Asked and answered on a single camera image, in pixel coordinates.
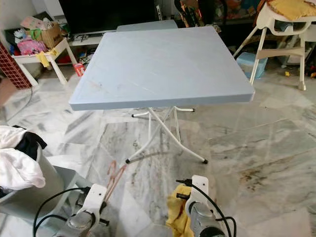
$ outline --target black cloth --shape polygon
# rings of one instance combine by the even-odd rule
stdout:
[[[32,132],[26,132],[15,149],[27,154],[33,160],[36,160],[38,157],[39,144],[42,149],[47,146],[40,136]]]

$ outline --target television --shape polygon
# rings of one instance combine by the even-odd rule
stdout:
[[[154,0],[59,0],[71,34],[115,31],[120,25],[156,20]]]

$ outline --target gray basket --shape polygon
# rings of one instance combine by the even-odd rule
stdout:
[[[0,198],[0,212],[33,221],[40,205],[46,199],[64,190],[64,181],[43,156],[40,146],[38,148],[37,162],[46,180],[46,185],[41,189],[33,186],[28,189],[13,191]],[[61,196],[49,201],[42,208],[39,217],[53,210]]]

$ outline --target yellow item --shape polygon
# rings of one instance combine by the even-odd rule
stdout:
[[[44,67],[47,68],[49,66],[49,62],[48,62],[47,58],[45,57],[43,51],[36,54],[35,56],[43,64]]]
[[[180,184],[167,199],[168,220],[166,225],[172,229],[173,237],[194,237],[190,229],[190,219],[186,214],[186,201],[177,198],[177,193],[189,195],[191,187]]]
[[[268,5],[273,11],[285,16],[290,21],[295,21],[303,16],[316,16],[316,7],[304,0],[269,0]]]

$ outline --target electrical cord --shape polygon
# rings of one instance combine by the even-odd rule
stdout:
[[[11,119],[13,119],[13,117],[15,117],[15,116],[16,116],[19,112],[21,112],[25,107],[27,107],[28,104],[29,104],[30,101],[31,101],[32,96],[33,96],[33,89],[31,88],[30,98],[29,98],[28,102],[27,102],[27,103],[25,104],[25,106],[23,106],[18,112],[16,112],[13,116],[11,116],[11,118],[6,119],[6,122],[9,122]]]
[[[207,200],[209,200],[209,202],[215,207],[215,209],[217,210],[217,212],[221,215],[224,223],[225,223],[225,226],[226,226],[226,229],[227,229],[227,232],[228,232],[228,236],[229,237],[232,237],[232,233],[231,233],[231,229],[229,228],[229,225],[228,225],[228,222],[224,216],[224,214],[222,213],[221,209],[218,207],[218,205],[205,193],[203,192],[200,188],[198,188],[197,186],[195,186],[193,183],[192,183],[192,180],[190,179],[186,179],[186,180],[176,180],[177,182],[179,183],[182,183],[182,184],[185,184],[186,186],[188,187],[192,187],[192,188],[195,188],[196,190],[198,190],[204,197],[207,198]]]
[[[73,191],[73,190],[81,190],[81,191],[83,191],[84,193],[88,193],[89,191],[90,191],[90,187],[85,187],[85,188],[72,188],[72,189],[66,189],[66,190],[64,190],[64,191],[62,191],[62,192],[60,192],[60,193],[57,193],[57,194],[55,194],[55,195],[53,195],[53,196],[51,196],[49,199],[47,199],[46,201],[44,201],[41,205],[40,205],[40,207],[39,207],[39,209],[38,209],[38,211],[37,211],[37,213],[36,213],[36,215],[35,215],[35,218],[34,218],[34,222],[33,222],[33,237],[36,237],[36,222],[37,222],[37,220],[38,220],[38,217],[39,217],[39,214],[40,214],[40,210],[43,208],[43,206],[46,204],[46,203],[48,203],[50,200],[52,200],[52,199],[54,199],[55,197],[58,197],[59,195],[62,195],[62,194],[64,194],[64,193],[66,193],[66,192],[70,192],[70,191]]]
[[[234,233],[233,233],[233,236],[236,237],[237,235],[237,224],[236,224],[236,221],[233,217],[231,216],[225,216],[225,219],[228,219],[228,220],[231,220],[234,224]],[[224,219],[223,218],[219,218],[219,219],[216,219],[216,221],[223,221]]]
[[[41,225],[46,219],[48,219],[48,218],[50,218],[50,217],[57,218],[57,219],[62,220],[62,221],[64,221],[64,222],[67,221],[67,219],[66,219],[65,217],[62,217],[62,216],[58,216],[58,215],[47,215],[47,216],[43,217],[43,218],[39,221],[39,223],[36,225],[36,227],[35,227],[35,235],[36,235],[36,232],[38,231],[40,225]]]

